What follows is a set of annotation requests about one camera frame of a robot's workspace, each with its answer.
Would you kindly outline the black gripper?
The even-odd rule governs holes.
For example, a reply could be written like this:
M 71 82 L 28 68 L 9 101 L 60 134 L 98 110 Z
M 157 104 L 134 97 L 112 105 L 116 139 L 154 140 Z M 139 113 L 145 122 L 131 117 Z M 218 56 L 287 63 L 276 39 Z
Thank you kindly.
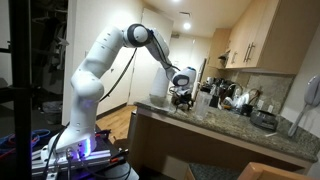
M 181 109 L 181 104 L 186 104 L 186 110 L 191 110 L 193 108 L 194 102 L 190 94 L 179 94 L 178 89 L 174 86 L 169 88 L 169 93 L 172 95 L 171 102 L 174 104 L 174 112 Z

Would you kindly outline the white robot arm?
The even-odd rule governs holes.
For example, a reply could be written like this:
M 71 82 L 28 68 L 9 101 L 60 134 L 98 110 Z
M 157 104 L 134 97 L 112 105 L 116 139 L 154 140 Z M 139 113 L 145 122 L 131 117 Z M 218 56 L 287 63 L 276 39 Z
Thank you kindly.
M 123 47 L 147 48 L 162 65 L 167 79 L 177 89 L 177 95 L 191 99 L 196 70 L 192 67 L 180 70 L 172 65 L 168 58 L 168 46 L 156 29 L 141 24 L 132 24 L 124 30 L 109 26 L 99 34 L 88 55 L 72 75 L 74 94 L 69 125 L 50 139 L 48 152 L 51 155 L 63 156 L 67 149 L 72 149 L 87 157 L 96 148 L 96 112 L 104 93 L 101 77 L 110 69 Z

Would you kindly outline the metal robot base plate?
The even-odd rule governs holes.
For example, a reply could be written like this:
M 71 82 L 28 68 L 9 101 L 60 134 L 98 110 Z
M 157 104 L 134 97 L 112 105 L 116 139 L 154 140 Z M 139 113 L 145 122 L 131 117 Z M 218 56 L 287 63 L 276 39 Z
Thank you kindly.
M 93 151 L 90 154 L 89 143 L 79 145 L 79 150 L 68 147 L 57 154 L 48 145 L 32 153 L 32 176 L 45 180 L 58 180 L 60 172 L 78 170 L 79 180 L 96 177 L 105 180 L 126 180 L 131 173 L 131 165 L 126 162 L 129 150 L 120 150 L 112 154 L 109 149 Z

